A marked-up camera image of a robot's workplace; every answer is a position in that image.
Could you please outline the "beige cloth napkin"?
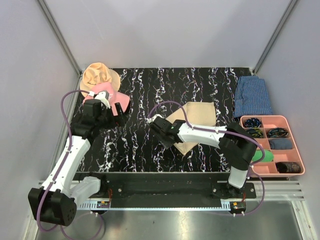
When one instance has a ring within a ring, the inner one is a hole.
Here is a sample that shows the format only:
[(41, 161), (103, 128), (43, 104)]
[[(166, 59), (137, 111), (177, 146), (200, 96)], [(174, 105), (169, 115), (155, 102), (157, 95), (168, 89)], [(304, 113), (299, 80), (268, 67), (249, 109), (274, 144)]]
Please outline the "beige cloth napkin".
[[(183, 108), (180, 108), (169, 115), (166, 120), (173, 123), (175, 120), (185, 120), (198, 128), (214, 127), (216, 125), (216, 110), (212, 102), (187, 102)], [(198, 144), (212, 145), (214, 139), (210, 139), (209, 131), (196, 130), (189, 127), (186, 123), (179, 128), (178, 137), (180, 143), (174, 146), (186, 155), (193, 147)]]

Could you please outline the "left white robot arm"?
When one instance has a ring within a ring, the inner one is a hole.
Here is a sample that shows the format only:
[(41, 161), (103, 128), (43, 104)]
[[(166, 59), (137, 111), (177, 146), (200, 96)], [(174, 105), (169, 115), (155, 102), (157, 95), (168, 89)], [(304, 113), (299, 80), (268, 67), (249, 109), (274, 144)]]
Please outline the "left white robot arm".
[(41, 187), (32, 188), (28, 193), (30, 208), (38, 224), (69, 226), (79, 205), (91, 196), (103, 198), (108, 193), (106, 177), (100, 173), (89, 173), (75, 186), (71, 183), (100, 131), (123, 127), (130, 106), (130, 100), (117, 100), (110, 107), (97, 99), (83, 103), (82, 113), (71, 124), (70, 138), (54, 169)]

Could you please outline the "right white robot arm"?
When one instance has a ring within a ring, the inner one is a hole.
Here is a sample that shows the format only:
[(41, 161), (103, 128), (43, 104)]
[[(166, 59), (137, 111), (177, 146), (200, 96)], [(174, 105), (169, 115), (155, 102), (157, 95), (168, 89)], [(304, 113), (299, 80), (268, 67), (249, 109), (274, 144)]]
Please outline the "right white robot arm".
[(171, 123), (158, 114), (147, 119), (147, 123), (166, 149), (178, 143), (199, 143), (221, 150), (230, 165), (227, 192), (235, 199), (245, 192), (244, 184), (257, 149), (262, 153), (259, 160), (265, 157), (263, 147), (238, 123), (204, 126), (180, 119)]

